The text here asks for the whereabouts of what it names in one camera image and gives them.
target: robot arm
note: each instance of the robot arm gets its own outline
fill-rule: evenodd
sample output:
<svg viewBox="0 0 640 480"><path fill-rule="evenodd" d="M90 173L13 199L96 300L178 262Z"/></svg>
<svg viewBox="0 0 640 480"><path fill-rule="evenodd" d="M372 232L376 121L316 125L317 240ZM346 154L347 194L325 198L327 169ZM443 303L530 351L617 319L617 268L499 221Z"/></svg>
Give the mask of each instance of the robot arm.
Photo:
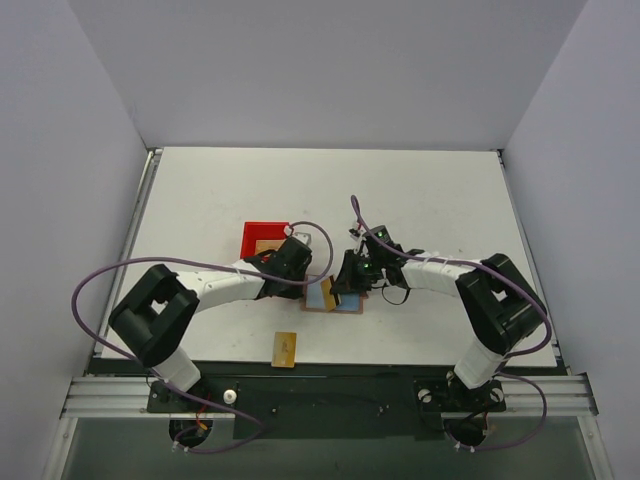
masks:
<svg viewBox="0 0 640 480"><path fill-rule="evenodd" d="M380 245L382 242L403 252L384 225L371 229L371 235L358 230L351 230L351 234L359 240L359 246L356 251L345 252L332 293L362 293L384 280L388 285L407 290L428 289L460 298L475 333L473 343L454 368L455 376L467 390L486 385L507 355L542 324L531 304L483 270L447 264L446 258L425 262L400 257ZM407 253L432 257L422 250ZM538 296L506 255L495 254L477 263L524 289L544 310Z"/></svg>
<svg viewBox="0 0 640 480"><path fill-rule="evenodd" d="M144 367L187 391L200 380L200 371L179 346L193 315L237 300L300 298L300 285L259 275L303 281L311 263L309 243L309 235L293 234L277 251L239 260L225 271L172 272L155 265L116 306L109 325Z"/></svg>

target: white table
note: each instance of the white table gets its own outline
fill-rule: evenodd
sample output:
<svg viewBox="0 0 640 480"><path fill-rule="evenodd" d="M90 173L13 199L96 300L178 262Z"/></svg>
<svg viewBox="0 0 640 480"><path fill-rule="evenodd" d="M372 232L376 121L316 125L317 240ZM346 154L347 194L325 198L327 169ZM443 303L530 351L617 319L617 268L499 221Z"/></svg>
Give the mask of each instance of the white table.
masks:
<svg viewBox="0 0 640 480"><path fill-rule="evenodd" d="M532 283L492 152L165 148L132 257L228 264L238 259L245 221L311 220L333 239L337 274L343 251L353 247L351 194L370 226L386 224L405 249L466 259L502 252ZM313 234L308 272L318 273L327 247L305 231ZM121 292L149 266L130 267ZM302 312L284 299L223 305L196 315L182 346L194 360L266 362L277 331L298 334L297 363L453 365L473 338L459 299L412 291L406 304L392 306L374 292L363 315ZM521 348L543 334L540 327ZM108 339L126 348L113 331ZM110 350L102 356L118 357ZM509 365L554 367L556 360L548 345Z"/></svg>

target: gray wall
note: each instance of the gray wall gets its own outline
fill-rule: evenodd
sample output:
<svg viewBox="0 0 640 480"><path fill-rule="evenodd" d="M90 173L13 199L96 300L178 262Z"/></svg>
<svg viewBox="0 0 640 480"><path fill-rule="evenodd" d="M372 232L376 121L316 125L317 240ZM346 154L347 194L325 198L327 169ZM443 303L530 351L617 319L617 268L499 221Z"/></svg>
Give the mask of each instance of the gray wall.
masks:
<svg viewBox="0 0 640 480"><path fill-rule="evenodd" d="M3 2L0 64L0 476L31 479L90 351L72 288L117 256L145 151L65 1Z"/></svg>
<svg viewBox="0 0 640 480"><path fill-rule="evenodd" d="M502 148L584 0L70 0L148 145Z"/></svg>
<svg viewBox="0 0 640 480"><path fill-rule="evenodd" d="M640 4L590 0L505 162L562 351L617 478L638 478Z"/></svg>

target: metal frame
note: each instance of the metal frame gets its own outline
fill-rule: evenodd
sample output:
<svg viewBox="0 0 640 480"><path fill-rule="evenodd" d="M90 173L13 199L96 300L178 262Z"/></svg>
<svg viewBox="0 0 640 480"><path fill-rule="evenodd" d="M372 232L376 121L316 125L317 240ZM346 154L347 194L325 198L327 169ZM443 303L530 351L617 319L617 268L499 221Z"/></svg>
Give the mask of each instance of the metal frame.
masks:
<svg viewBox="0 0 640 480"><path fill-rule="evenodd" d="M142 171L140 183L138 184L138 195L136 196L136 203L133 207L131 222L129 223L127 236L125 237L124 245L118 258L119 261L127 260L131 257L131 251L133 250L136 237L138 236L138 231L140 230L140 224L142 223L142 217L144 216L147 201L151 194L151 187L153 186L153 181L155 179L156 172L158 171L162 152L163 149L161 148L153 148L149 150L147 155L147 161ZM100 322L100 329L98 330L98 334L101 337L107 335L107 331L109 329L109 314L115 307L116 301L118 300L120 288L122 287L122 280L124 279L126 271L127 267L120 267L116 270L111 284L111 289L109 290L109 297L102 315L102 321ZM94 355L101 353L103 348L103 345L96 343L94 347Z"/></svg>
<svg viewBox="0 0 640 480"><path fill-rule="evenodd" d="M138 195L134 205L133 215L126 240L120 255L120 259L129 258L133 245L135 243L138 230L144 215L144 210L151 192L153 181L159 162L162 157L162 149L150 149L147 162L138 187ZM544 292L540 283L540 278L535 267L535 262L526 233L522 227L517 209L513 203L513 196L507 181L504 164L501 161L503 175L507 190L509 192L512 208L516 216L518 229L525 248L527 260L531 268L534 283L540 296L544 300ZM105 306L102 323L99 329L100 335L104 336L108 330L108 316L117 301L125 268L120 268L116 272L116 276L112 283L108 301ZM558 367L552 369L553 373L538 375L542 373L537 369L522 369L518 372L531 380L538 383L545 395L547 396L549 405L549 416L556 417L577 417L580 424L581 432L584 438L586 451L588 453L591 465L597 480L613 478L611 467L607 458L607 454L600 436L598 425L595 419L597 415L597 406L593 398L588 378L583 376L564 376L564 364L560 349L555 337L553 336L554 352L558 359ZM114 377L114 376L88 376L76 377L72 380L69 393L65 405L63 407L62 416L58 429L55 433L54 443L50 452L49 460L46 465L43 478L44 479L60 479L63 475L64 466L68 458L71 444L77 425L78 419L81 418L193 418L192 413L181 414L150 414L146 411L147 399L149 396L149 385L144 376L140 376L138 371L130 370L127 367L122 368L122 362L118 360L105 360L99 358L102 348L96 345L94 356L89 364L89 370L98 373L92 368L92 365L98 365L100 375L138 375L135 377ZM354 366L344 366L345 371L350 371ZM408 370L419 367L405 367ZM541 413L541 402L537 392L532 391L528 385L524 385L515 380L501 379L505 392L505 400L507 402L507 411L502 413L494 413L493 416L501 416L506 418L520 418L538 416ZM226 413L206 413L202 415L215 421L233 421L234 415ZM447 417L455 417L458 414L443 415Z"/></svg>
<svg viewBox="0 0 640 480"><path fill-rule="evenodd" d="M545 392L548 415L555 417L592 417L596 405L585 376L530 377ZM540 396L529 385L501 379L507 411L494 417L531 417L542 412ZM156 414L146 410L149 385L143 377L76 377L62 410L63 419L77 418L194 418L193 413ZM206 418L233 419L227 413L209 413Z"/></svg>

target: red box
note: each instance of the red box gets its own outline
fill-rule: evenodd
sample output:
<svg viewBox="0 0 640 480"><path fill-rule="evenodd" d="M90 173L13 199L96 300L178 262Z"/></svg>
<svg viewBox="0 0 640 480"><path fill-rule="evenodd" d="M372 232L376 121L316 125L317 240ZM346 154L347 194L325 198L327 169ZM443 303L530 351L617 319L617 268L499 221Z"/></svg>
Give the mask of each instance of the red box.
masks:
<svg viewBox="0 0 640 480"><path fill-rule="evenodd" d="M287 225L289 222L244 222L240 258L254 256L258 240L284 240L287 238L284 233L284 227Z"/></svg>

